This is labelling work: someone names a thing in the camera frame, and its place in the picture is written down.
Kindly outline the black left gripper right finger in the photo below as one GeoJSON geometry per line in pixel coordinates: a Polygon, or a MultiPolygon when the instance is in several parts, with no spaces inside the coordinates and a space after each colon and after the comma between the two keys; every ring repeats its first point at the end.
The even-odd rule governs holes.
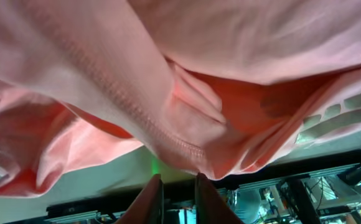
{"type": "Polygon", "coordinates": [[[195,178],[197,224],[242,224],[203,173],[195,178]]]}

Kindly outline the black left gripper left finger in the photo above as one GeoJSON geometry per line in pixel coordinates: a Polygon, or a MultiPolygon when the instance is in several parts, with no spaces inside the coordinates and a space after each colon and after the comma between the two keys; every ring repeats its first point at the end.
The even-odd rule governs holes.
{"type": "Polygon", "coordinates": [[[115,224],[163,224],[164,190],[160,174],[154,174],[124,215],[115,224]]]}

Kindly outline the salmon pink t-shirt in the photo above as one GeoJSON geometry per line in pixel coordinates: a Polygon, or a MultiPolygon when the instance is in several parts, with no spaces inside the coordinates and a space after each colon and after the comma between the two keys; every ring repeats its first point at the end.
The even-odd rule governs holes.
{"type": "Polygon", "coordinates": [[[0,1],[0,197],[141,146],[220,180],[361,131],[361,1],[0,1]]]}

